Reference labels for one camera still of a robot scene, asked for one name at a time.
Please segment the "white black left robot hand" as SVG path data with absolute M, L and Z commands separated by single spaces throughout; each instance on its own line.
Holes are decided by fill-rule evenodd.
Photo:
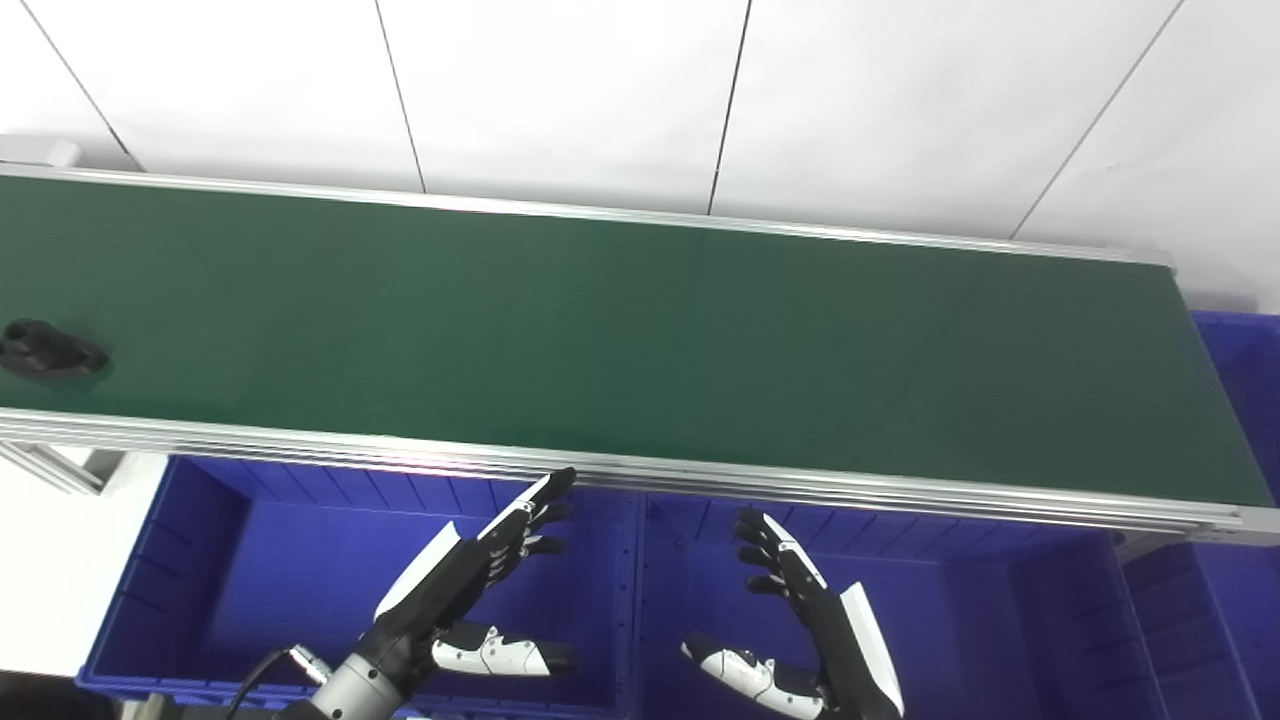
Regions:
M 438 670 L 483 676 L 553 676 L 576 669 L 573 647 L 512 635 L 466 615 L 483 593 L 527 557 L 563 551 L 558 537 L 540 533 L 571 518 L 563 498 L 576 482 L 562 468 L 531 483 L 475 537 L 448 523 L 404 569 L 375 611 L 355 655 L 390 683 L 403 700 Z

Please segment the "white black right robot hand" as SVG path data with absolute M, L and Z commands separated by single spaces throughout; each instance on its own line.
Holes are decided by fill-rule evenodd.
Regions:
M 749 577 L 755 594 L 785 600 L 806 628 L 819 667 L 764 659 L 705 632 L 685 635 L 681 651 L 707 675 L 790 719 L 901 719 L 899 676 L 864 584 L 833 591 L 797 539 L 759 509 L 737 510 L 740 561 L 765 569 Z

